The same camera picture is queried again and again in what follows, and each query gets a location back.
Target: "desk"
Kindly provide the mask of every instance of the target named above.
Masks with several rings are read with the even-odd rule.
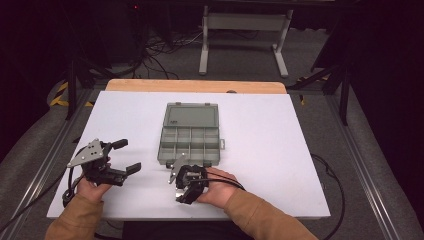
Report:
[[[188,86],[192,86],[192,92],[184,92],[190,90]],[[228,89],[239,93],[225,93]],[[141,162],[142,169],[131,175],[123,187],[113,187],[105,194],[103,217],[228,218],[221,209],[210,205],[176,202],[175,186],[167,183],[170,170],[157,161],[166,104],[176,101],[218,104],[220,134],[226,141],[218,168],[234,173],[248,191],[295,217],[330,216],[290,96],[283,93],[281,83],[111,80],[96,101],[76,151],[94,138],[111,142],[126,138],[128,146],[110,153],[113,168],[124,169]],[[76,168],[74,176],[80,171]],[[63,210],[65,176],[47,217],[56,218]]]

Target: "gray storage case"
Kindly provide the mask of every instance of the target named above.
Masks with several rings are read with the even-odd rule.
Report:
[[[158,160],[170,168],[182,154],[188,165],[216,166],[220,160],[218,105],[168,103]]]

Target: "white tabletop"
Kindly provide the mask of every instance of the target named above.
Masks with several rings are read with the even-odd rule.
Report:
[[[217,103],[220,138],[225,139],[218,168],[237,176],[248,190],[287,214],[303,218],[330,216],[290,96],[287,94],[101,92],[75,153],[95,138],[103,142],[128,139],[112,150],[112,168],[125,170],[141,162],[141,171],[124,186],[112,187],[103,218],[116,220],[227,219],[223,210],[207,204],[175,201],[170,170],[157,160],[160,135],[169,102]],[[76,167],[74,178],[81,168]],[[63,211],[62,179],[47,217]]]

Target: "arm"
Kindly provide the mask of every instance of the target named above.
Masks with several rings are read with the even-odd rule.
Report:
[[[208,168],[209,173],[237,180],[234,175]],[[209,178],[219,178],[208,174]],[[297,219],[265,200],[225,183],[210,182],[198,202],[223,208],[225,213],[249,236],[260,239],[317,239]]]
[[[111,187],[108,184],[95,186],[81,179],[77,194],[50,224],[45,239],[93,239],[103,212],[102,196]]]

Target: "brown jacket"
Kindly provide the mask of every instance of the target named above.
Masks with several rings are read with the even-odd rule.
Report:
[[[93,239],[103,202],[92,203],[76,195],[46,233],[50,239]],[[238,189],[224,208],[241,230],[254,239],[317,239],[298,220],[254,194]]]

